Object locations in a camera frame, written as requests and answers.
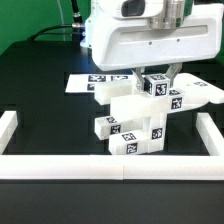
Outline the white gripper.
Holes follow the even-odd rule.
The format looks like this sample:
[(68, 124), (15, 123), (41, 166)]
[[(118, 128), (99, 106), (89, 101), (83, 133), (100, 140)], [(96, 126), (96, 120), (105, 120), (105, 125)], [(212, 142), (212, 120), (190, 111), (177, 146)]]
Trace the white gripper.
[(147, 18), (115, 19), (102, 13), (93, 26), (93, 61), (103, 71), (134, 68), (139, 91), (144, 90), (144, 67), (170, 64), (166, 76), (173, 85), (182, 62), (218, 54), (223, 12), (224, 6), (195, 6), (175, 29), (152, 29)]

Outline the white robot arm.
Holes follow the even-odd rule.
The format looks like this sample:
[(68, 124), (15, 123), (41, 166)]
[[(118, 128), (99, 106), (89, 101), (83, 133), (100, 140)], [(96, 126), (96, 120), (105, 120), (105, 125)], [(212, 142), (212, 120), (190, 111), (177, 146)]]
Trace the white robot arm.
[(173, 79), (188, 61), (210, 59), (221, 48), (224, 4), (194, 0), (98, 0), (91, 33), (94, 63), (103, 71), (167, 64)]

